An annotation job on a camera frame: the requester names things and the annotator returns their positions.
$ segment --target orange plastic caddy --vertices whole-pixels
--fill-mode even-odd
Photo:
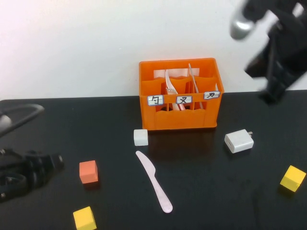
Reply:
[[[189,64],[199,93],[195,91]],[[166,69],[178,94],[167,95]],[[140,62],[140,103],[144,129],[216,127],[223,93],[214,58]],[[184,104],[186,110],[173,110],[173,103]]]

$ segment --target black cable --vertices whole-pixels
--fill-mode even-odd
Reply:
[[[44,111],[44,108],[41,105],[38,104],[24,104],[24,105],[18,105],[12,108],[3,109],[0,111],[1,115],[7,115],[12,112],[16,112],[18,110],[23,109],[35,109],[32,113],[27,115],[26,117],[20,119],[16,123],[12,124],[11,126],[7,127],[6,129],[0,131],[0,137],[4,136],[5,134],[8,134],[9,132],[12,132],[13,130],[19,128],[20,126],[24,125],[25,123],[33,120],[36,118],[40,113]]]

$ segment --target white power adapter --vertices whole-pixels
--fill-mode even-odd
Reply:
[[[252,132],[247,132],[245,129],[226,134],[225,143],[232,153],[251,149],[254,145],[251,134]]]

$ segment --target white plastic knife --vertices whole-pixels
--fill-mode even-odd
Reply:
[[[162,210],[165,213],[170,213],[173,210],[173,206],[172,206],[171,202],[169,201],[169,199],[167,198],[166,194],[164,193],[163,189],[159,185],[157,179],[154,176],[155,167],[154,167],[153,163],[142,152],[136,151],[135,154],[140,159],[144,169],[147,172],[147,175],[149,176],[150,181],[153,184],[153,188],[154,188],[155,193],[158,197],[158,200],[159,200],[159,203],[160,203]]]

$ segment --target label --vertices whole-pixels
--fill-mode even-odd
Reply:
[[[220,92],[219,91],[211,91],[211,92],[205,92],[203,95],[203,98],[205,100],[209,100],[212,98],[218,98],[220,96]]]
[[[164,103],[163,95],[148,96],[147,101],[148,101],[148,105],[150,106],[161,105]]]
[[[176,99],[177,104],[192,103],[192,96],[178,96]]]

